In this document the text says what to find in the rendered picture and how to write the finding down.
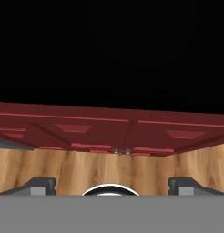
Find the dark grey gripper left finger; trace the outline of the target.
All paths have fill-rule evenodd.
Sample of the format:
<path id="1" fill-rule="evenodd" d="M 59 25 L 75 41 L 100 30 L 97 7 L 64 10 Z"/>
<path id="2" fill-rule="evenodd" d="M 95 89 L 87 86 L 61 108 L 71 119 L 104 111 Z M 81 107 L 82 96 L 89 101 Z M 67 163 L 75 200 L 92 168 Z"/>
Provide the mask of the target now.
<path id="1" fill-rule="evenodd" d="M 33 177 L 21 187 L 15 187 L 1 192 L 0 196 L 3 195 L 55 196 L 56 179 L 54 177 Z"/>

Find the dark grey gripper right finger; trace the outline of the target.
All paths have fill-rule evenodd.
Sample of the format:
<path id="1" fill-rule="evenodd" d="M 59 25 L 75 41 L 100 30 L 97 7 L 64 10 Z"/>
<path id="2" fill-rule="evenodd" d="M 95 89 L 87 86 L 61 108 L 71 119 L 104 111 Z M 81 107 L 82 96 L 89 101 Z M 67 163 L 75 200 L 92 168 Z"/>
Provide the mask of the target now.
<path id="1" fill-rule="evenodd" d="M 203 187 L 192 177 L 170 177 L 168 194 L 175 196 L 223 195 L 216 189 Z"/>

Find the red cupboard door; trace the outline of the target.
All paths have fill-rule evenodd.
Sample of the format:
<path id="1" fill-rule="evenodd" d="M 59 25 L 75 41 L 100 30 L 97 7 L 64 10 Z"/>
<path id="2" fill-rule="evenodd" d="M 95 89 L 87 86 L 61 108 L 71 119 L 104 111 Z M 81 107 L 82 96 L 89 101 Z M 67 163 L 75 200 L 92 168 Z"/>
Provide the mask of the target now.
<path id="1" fill-rule="evenodd" d="M 41 147 L 114 152 L 123 147 L 129 122 L 92 119 L 39 119 L 30 123 L 46 142 Z"/>
<path id="2" fill-rule="evenodd" d="M 168 156 L 224 144 L 224 125 L 138 120 L 124 151 L 131 155 Z"/>

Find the grey appliance front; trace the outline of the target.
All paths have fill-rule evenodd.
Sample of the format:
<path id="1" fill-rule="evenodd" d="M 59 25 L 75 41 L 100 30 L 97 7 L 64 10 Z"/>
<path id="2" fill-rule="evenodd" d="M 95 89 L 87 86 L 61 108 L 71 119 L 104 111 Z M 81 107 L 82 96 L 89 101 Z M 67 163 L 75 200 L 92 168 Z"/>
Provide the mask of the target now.
<path id="1" fill-rule="evenodd" d="M 33 150 L 33 148 L 30 147 L 30 146 L 22 145 L 22 144 L 11 142 L 11 141 L 6 141 L 6 140 L 3 140 L 3 139 L 0 139 L 0 148 Z"/>

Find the red drawer front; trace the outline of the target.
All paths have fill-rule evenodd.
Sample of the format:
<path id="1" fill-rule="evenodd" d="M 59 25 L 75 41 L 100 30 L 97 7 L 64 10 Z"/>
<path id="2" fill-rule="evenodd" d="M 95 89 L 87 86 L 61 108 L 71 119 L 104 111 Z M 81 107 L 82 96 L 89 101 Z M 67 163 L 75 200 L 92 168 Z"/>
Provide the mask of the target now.
<path id="1" fill-rule="evenodd" d="M 36 145 L 26 139 L 27 130 L 25 128 L 4 128 L 0 127 L 0 139 L 5 142 L 17 144 L 19 146 L 36 148 Z"/>

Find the white and black round object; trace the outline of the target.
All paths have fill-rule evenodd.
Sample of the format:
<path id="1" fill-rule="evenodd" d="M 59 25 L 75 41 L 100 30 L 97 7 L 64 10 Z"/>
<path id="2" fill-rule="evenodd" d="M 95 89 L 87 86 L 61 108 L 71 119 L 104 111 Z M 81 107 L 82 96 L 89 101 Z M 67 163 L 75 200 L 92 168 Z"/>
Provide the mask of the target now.
<path id="1" fill-rule="evenodd" d="M 119 184 L 101 184 L 88 189 L 84 196 L 138 196 L 138 193 Z"/>

